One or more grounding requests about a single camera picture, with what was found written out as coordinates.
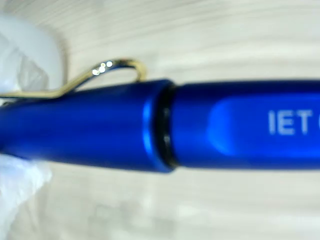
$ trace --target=blue pen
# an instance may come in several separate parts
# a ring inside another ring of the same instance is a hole
[[[177,167],[320,169],[320,81],[175,85],[167,79],[83,91],[133,60],[95,66],[56,92],[14,92],[0,108],[3,153],[138,171]]]

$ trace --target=pen cap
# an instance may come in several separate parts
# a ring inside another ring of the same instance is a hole
[[[169,172],[158,152],[154,120],[159,95],[171,84],[131,83],[3,106],[1,150],[28,159]]]

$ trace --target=pen clip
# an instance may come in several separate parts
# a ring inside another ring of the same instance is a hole
[[[0,93],[0,98],[10,99],[56,99],[75,90],[82,84],[90,81],[101,74],[108,73],[112,70],[133,68],[137,73],[135,82],[142,82],[146,79],[146,67],[143,63],[134,59],[111,59],[103,61],[90,70],[84,72],[80,76],[69,81],[67,84],[57,90],[48,91],[14,91],[8,93]]]

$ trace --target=light wood grain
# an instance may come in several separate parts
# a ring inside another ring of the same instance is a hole
[[[9,0],[4,11],[54,32],[69,78],[116,57],[178,84],[320,77],[317,0]],[[320,238],[318,171],[51,167],[51,184],[21,208],[10,240]]]

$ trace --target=metal clip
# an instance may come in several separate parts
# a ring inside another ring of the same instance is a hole
[[[63,95],[72,92],[77,87],[86,83],[93,78],[108,73],[115,69],[134,68],[137,73],[135,82],[142,82],[146,80],[146,67],[143,63],[134,59],[112,59],[101,62],[93,66],[89,71],[76,77],[61,88],[53,91],[15,91],[8,93],[0,93],[0,98],[10,99],[56,99]]]

